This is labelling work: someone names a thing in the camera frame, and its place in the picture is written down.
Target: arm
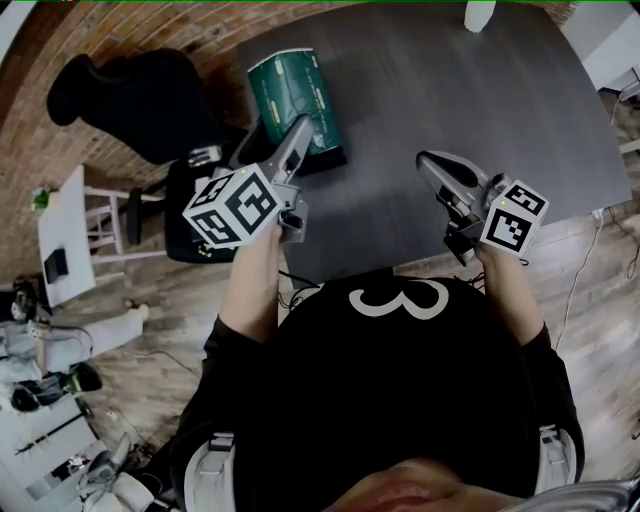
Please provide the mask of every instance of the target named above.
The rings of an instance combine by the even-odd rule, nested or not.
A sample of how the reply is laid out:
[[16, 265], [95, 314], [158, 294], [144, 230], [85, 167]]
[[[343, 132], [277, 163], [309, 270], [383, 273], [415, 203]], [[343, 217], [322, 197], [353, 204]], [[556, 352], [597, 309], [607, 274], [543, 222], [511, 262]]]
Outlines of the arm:
[[36, 364], [42, 375], [47, 373], [47, 345], [43, 338], [36, 340]]
[[36, 340], [36, 364], [42, 375], [47, 374], [47, 343], [46, 338], [49, 334], [50, 327], [46, 324], [40, 324], [37, 321], [29, 320], [27, 324], [29, 334]]
[[195, 451], [215, 432], [235, 432], [251, 408], [261, 343], [277, 328], [280, 234], [274, 222], [238, 249], [233, 261], [227, 296], [204, 347], [202, 378], [170, 449], [171, 480], [182, 507], [184, 474]]
[[476, 247], [484, 267], [486, 295], [507, 329], [525, 346], [544, 326], [544, 320], [520, 260], [489, 245]]
[[278, 256], [282, 229], [275, 221], [233, 260], [220, 320], [260, 343], [278, 326]]
[[551, 348], [549, 331], [520, 261], [500, 249], [476, 248], [483, 264], [485, 288], [499, 317], [523, 347], [539, 426], [565, 430], [576, 446], [577, 479], [584, 467], [584, 440], [564, 363]]

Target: wire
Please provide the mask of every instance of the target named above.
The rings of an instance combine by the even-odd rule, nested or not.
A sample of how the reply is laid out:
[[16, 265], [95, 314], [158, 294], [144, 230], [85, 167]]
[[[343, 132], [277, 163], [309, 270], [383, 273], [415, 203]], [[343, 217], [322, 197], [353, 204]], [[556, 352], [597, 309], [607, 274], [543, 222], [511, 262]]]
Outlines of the wire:
[[[51, 325], [51, 324], [49, 324], [49, 327], [51, 329], [56, 329], [58, 331], [82, 331], [84, 334], [87, 335], [87, 337], [89, 338], [89, 343], [91, 343], [91, 346], [89, 347], [89, 359], [93, 356], [93, 345], [95, 344], [95, 342], [93, 341], [93, 336], [91, 336], [91, 333], [87, 331], [84, 327], [76, 327], [72, 325]], [[76, 340], [81, 345], [84, 345], [84, 343], [80, 338], [76, 338], [72, 336], [69, 339]]]
[[173, 357], [171, 354], [169, 354], [169, 352], [165, 352], [164, 350], [154, 350], [152, 352], [134, 352], [134, 354], [136, 355], [141, 355], [141, 356], [154, 356], [156, 354], [162, 354], [167, 356], [169, 359], [171, 359], [174, 363], [176, 363], [178, 366], [181, 366], [182, 368], [184, 368], [185, 370], [187, 370], [191, 375], [193, 375], [196, 379], [200, 380], [201, 375], [198, 374], [197, 372], [195, 372], [194, 370], [192, 370], [191, 368], [189, 368], [186, 364], [180, 362], [178, 359], [176, 359], [175, 357]]
[[278, 270], [281, 276], [288, 277], [289, 279], [294, 279], [296, 281], [300, 281], [306, 285], [309, 285], [310, 288], [320, 288], [319, 284], [314, 283], [313, 281], [309, 281], [308, 279], [304, 279], [303, 277], [294, 276], [293, 274], [287, 274], [283, 270]]
[[178, 414], [177, 416], [171, 416], [167, 421], [165, 421], [162, 425], [160, 425], [154, 432], [153, 434], [151, 434], [149, 437], [147, 437], [142, 444], [140, 445], [140, 449], [142, 448], [146, 448], [147, 445], [149, 444], [149, 441], [151, 441], [154, 437], [156, 437], [160, 431], [162, 429], [164, 429], [166, 426], [168, 426], [170, 423], [174, 422], [175, 420], [180, 419], [180, 415]]
[[622, 227], [622, 224], [620, 224], [618, 220], [615, 218], [615, 216], [613, 215], [613, 211], [611, 210], [611, 207], [607, 208], [607, 210], [609, 210], [609, 215], [611, 215], [611, 220], [616, 226], [618, 226], [620, 231], [622, 231], [625, 235], [633, 238], [633, 241], [636, 243], [636, 255], [629, 262], [629, 266], [627, 267], [627, 274], [626, 274], [627, 279], [633, 279], [633, 276], [636, 274], [636, 265], [638, 264], [638, 257], [640, 256], [640, 241], [638, 240], [638, 237], [636, 237], [633, 233], [631, 233], [630, 231]]
[[111, 407], [110, 409], [112, 412], [118, 413], [120, 416], [122, 416], [126, 420], [126, 422], [131, 426], [131, 428], [136, 433], [136, 435], [140, 439], [144, 439], [144, 437], [142, 436], [138, 428], [131, 422], [131, 420], [127, 417], [125, 413], [123, 413], [118, 407]]
[[611, 118], [609, 119], [609, 124], [613, 125], [613, 118], [616, 115], [616, 109], [618, 108], [618, 105], [620, 104], [620, 94], [618, 94], [618, 99], [616, 100], [615, 104], [613, 105], [613, 110], [611, 111]]
[[[529, 266], [529, 260], [525, 260], [524, 258], [520, 258], [520, 263], [523, 267]], [[458, 281], [463, 281], [458, 276], [453, 276], [454, 279]], [[484, 272], [480, 272], [476, 277], [472, 277], [471, 279], [467, 279], [465, 282], [469, 283], [476, 290], [482, 290], [484, 288]]]
[[603, 224], [604, 224], [604, 218], [600, 217], [600, 225], [598, 226], [598, 229], [596, 229], [596, 234], [593, 237], [593, 242], [591, 242], [591, 247], [589, 247], [589, 250], [587, 251], [587, 256], [584, 259], [584, 263], [582, 264], [580, 269], [576, 272], [576, 276], [573, 278], [573, 286], [571, 287], [571, 292], [569, 292], [569, 300], [567, 301], [567, 309], [565, 310], [565, 313], [564, 313], [564, 325], [562, 326], [562, 331], [560, 332], [560, 336], [558, 337], [558, 342], [556, 343], [556, 351], [558, 350], [558, 347], [560, 346], [560, 341], [562, 341], [562, 337], [564, 336], [564, 333], [567, 332], [567, 325], [569, 323], [569, 310], [571, 309], [571, 302], [573, 301], [573, 294], [576, 291], [576, 285], [578, 284], [578, 277], [580, 277], [580, 274], [582, 273], [582, 271], [587, 266], [587, 263], [589, 263], [589, 256], [591, 256], [591, 253], [593, 252], [593, 249], [596, 246], [596, 242], [598, 241], [598, 235], [600, 234], [600, 231], [602, 230], [602, 225]]
[[42, 443], [43, 441], [46, 441], [49, 437], [51, 437], [53, 434], [55, 434], [56, 432], [59, 432], [60, 430], [62, 430], [64, 427], [66, 427], [67, 425], [70, 425], [71, 423], [73, 423], [74, 421], [76, 421], [78, 418], [82, 418], [84, 416], [84, 414], [80, 413], [76, 416], [74, 416], [73, 418], [65, 421], [62, 425], [58, 425], [56, 428], [50, 430], [49, 432], [47, 432], [46, 434], [40, 436], [39, 438], [35, 439], [34, 441], [31, 441], [30, 443], [28, 443], [26, 446], [24, 446], [23, 448], [20, 448], [19, 450], [16, 451], [16, 453], [14, 455], [20, 455], [22, 453], [28, 452], [29, 450], [31, 450], [34, 446], [39, 445], [40, 443]]
[[303, 288], [300, 288], [299, 290], [296, 290], [296, 292], [293, 294], [293, 297], [291, 297], [291, 300], [289, 301], [288, 304], [285, 302], [284, 298], [282, 297], [282, 293], [278, 292], [278, 304], [280, 304], [280, 307], [284, 309], [288, 309], [289, 311], [292, 311], [293, 308], [295, 308], [296, 306], [299, 306], [300, 303], [304, 300], [304, 297], [300, 296], [302, 292], [304, 292], [305, 290], [320, 288], [319, 284], [316, 284], [313, 281], [309, 281], [308, 279], [294, 276], [293, 274], [288, 274], [282, 270], [278, 270], [278, 272], [280, 272], [281, 275], [288, 277], [289, 279], [300, 281], [301, 283], [305, 283], [307, 285]]

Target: white side table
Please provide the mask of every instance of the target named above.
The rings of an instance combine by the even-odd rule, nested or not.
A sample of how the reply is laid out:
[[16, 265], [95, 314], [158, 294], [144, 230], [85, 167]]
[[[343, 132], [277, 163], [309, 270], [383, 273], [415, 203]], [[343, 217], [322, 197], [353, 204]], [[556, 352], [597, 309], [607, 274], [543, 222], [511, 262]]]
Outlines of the white side table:
[[[86, 211], [85, 196], [106, 197], [109, 203]], [[84, 184], [84, 166], [80, 165], [62, 185], [54, 204], [47, 208], [38, 220], [38, 242], [42, 271], [44, 262], [56, 249], [64, 249], [68, 274], [45, 288], [50, 306], [57, 306], [96, 286], [96, 281], [113, 277], [113, 274], [96, 277], [93, 266], [154, 256], [165, 256], [165, 251], [134, 252], [124, 254], [122, 234], [118, 219], [118, 198], [126, 199], [129, 194], [115, 190], [96, 189]], [[161, 201], [162, 197], [143, 195], [143, 201]], [[111, 231], [103, 231], [103, 216], [111, 221]], [[87, 220], [96, 229], [89, 231]], [[91, 250], [113, 245], [116, 254], [92, 256]]]

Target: shoe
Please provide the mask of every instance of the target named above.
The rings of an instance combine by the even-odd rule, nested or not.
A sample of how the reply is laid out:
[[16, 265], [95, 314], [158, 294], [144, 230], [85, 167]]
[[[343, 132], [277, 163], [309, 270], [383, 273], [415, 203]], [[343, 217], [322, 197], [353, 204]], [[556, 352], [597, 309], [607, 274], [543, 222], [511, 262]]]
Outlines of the shoe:
[[142, 321], [146, 322], [149, 319], [149, 306], [147, 304], [140, 304], [136, 309], [142, 315]]

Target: gray pants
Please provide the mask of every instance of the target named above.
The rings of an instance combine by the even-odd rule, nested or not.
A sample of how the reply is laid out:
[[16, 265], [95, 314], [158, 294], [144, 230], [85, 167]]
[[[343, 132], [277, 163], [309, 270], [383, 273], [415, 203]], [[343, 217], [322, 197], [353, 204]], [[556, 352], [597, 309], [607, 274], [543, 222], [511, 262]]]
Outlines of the gray pants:
[[82, 329], [54, 327], [47, 338], [47, 370], [68, 373], [69, 367], [120, 347], [142, 334], [137, 309], [85, 325]]

